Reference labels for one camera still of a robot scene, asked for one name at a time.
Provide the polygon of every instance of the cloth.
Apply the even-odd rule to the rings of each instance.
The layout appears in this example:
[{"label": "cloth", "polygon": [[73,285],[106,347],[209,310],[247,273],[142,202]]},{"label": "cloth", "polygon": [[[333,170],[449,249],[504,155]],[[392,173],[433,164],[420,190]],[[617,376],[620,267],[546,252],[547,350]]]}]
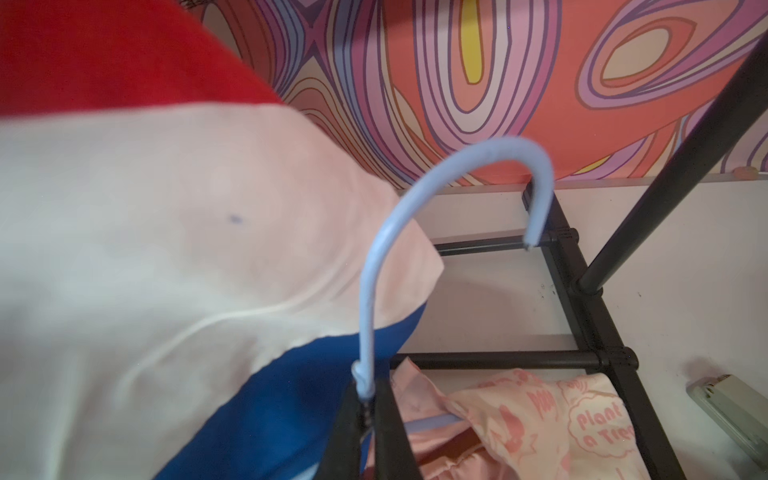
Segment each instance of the cloth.
[{"label": "cloth", "polygon": [[392,389],[403,422],[464,419],[409,435],[425,480],[650,478],[624,403],[603,374],[542,382],[515,369],[446,396],[406,360]]},{"label": "cloth", "polygon": [[[378,329],[376,376],[411,336],[424,306]],[[359,336],[285,352],[251,376],[155,480],[289,480],[320,461],[359,355]]]},{"label": "cloth", "polygon": [[[174,2],[0,2],[0,478],[153,478],[254,373],[358,331],[397,201]],[[441,271],[411,223],[376,327]]]}]

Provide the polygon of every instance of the plastic hanger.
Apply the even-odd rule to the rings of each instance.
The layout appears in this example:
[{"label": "plastic hanger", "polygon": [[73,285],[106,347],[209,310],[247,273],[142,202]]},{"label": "plastic hanger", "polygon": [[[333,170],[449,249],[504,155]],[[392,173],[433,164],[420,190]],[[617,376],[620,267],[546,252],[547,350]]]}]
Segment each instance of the plastic hanger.
[{"label": "plastic hanger", "polygon": [[[398,235],[429,199],[469,171],[513,159],[528,167],[533,176],[533,199],[523,243],[526,250],[536,247],[554,196],[554,171],[541,147],[519,137],[483,141],[443,160],[413,184],[376,234],[360,275],[360,360],[352,366],[354,380],[347,388],[314,480],[358,478],[360,442],[371,427],[376,439],[376,480],[422,479],[389,379],[374,381],[373,378],[376,282]],[[448,420],[440,419],[434,424],[447,425]]]}]

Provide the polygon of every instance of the colorful swirl pattern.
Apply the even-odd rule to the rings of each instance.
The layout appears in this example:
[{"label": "colorful swirl pattern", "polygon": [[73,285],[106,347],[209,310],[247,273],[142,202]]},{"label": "colorful swirl pattern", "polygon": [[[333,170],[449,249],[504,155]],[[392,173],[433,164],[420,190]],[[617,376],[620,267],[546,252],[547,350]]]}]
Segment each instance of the colorful swirl pattern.
[{"label": "colorful swirl pattern", "polygon": [[[558,177],[655,175],[768,29],[765,0],[213,0],[191,10],[363,168],[404,188],[525,135]],[[714,171],[766,169],[764,115]],[[454,185],[527,180],[497,164]]]}]

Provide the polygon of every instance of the black metal rack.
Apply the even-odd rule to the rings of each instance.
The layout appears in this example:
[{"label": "black metal rack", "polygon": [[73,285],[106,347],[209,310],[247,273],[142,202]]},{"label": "black metal rack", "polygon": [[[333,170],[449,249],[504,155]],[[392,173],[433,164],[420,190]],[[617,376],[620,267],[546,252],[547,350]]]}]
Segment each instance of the black metal rack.
[{"label": "black metal rack", "polygon": [[[760,39],[685,142],[648,187],[603,249],[587,266],[578,232],[568,225],[557,198],[540,248],[554,281],[578,350],[537,352],[408,353],[422,369],[586,369],[602,372],[624,400],[637,448],[653,479],[685,479],[640,377],[634,352],[621,341],[602,300],[605,282],[667,215],[768,110],[768,35]],[[523,193],[526,209],[531,185]],[[522,237],[435,245],[443,256],[523,248]]]}]

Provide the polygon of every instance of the light blue hanger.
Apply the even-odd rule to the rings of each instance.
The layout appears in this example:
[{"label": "light blue hanger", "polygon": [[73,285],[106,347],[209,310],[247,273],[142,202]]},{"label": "light blue hanger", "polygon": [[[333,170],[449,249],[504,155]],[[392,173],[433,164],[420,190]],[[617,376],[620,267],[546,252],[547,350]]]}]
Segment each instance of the light blue hanger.
[{"label": "light blue hanger", "polygon": [[519,137],[502,137],[471,145],[446,158],[427,172],[406,193],[385,220],[373,240],[360,274],[360,360],[352,365],[361,401],[374,396],[373,383],[373,307],[376,282],[392,245],[414,215],[445,185],[462,175],[498,161],[515,159],[531,171],[533,200],[528,227],[523,236],[526,250],[536,247],[547,221],[554,196],[554,171],[549,157],[536,143]]}]

